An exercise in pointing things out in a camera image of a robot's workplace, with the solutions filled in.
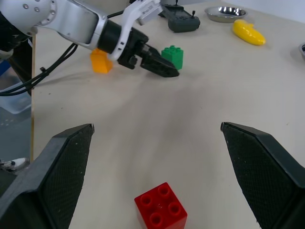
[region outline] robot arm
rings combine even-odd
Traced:
[[[106,13],[75,0],[0,0],[0,51],[11,52],[38,28],[57,31],[63,38],[93,50],[109,53],[109,58],[133,69],[135,55],[142,57],[141,66],[164,77],[179,73],[146,43],[148,37],[132,28],[134,21],[145,24],[162,12],[160,0],[137,0],[127,7],[122,25],[107,19]]]

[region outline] orange lego brick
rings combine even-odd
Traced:
[[[113,67],[112,61],[108,60],[107,53],[95,49],[91,55],[92,69],[95,73],[108,73]]]

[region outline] yellow block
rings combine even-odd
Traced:
[[[253,26],[253,24],[249,24],[245,20],[238,19],[233,24],[233,32],[236,34],[236,36],[250,44],[265,44],[265,37],[259,31],[256,31]]]
[[[95,73],[108,73],[113,67],[113,63],[107,58],[107,53],[102,50],[93,50],[90,58]]]

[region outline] toy block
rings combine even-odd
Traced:
[[[168,183],[134,199],[143,229],[184,229],[187,213]]]
[[[95,49],[91,55],[92,68],[95,73],[108,73],[113,66],[113,63],[108,60],[107,53],[102,50]]]
[[[165,48],[161,52],[161,56],[170,62],[172,62],[177,70],[182,69],[183,66],[183,50],[181,48],[172,45],[169,48]]]

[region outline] black remote controller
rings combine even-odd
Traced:
[[[191,32],[195,31],[200,26],[200,20],[184,10],[183,7],[177,5],[163,6],[162,14],[168,19],[168,27],[173,32]]]

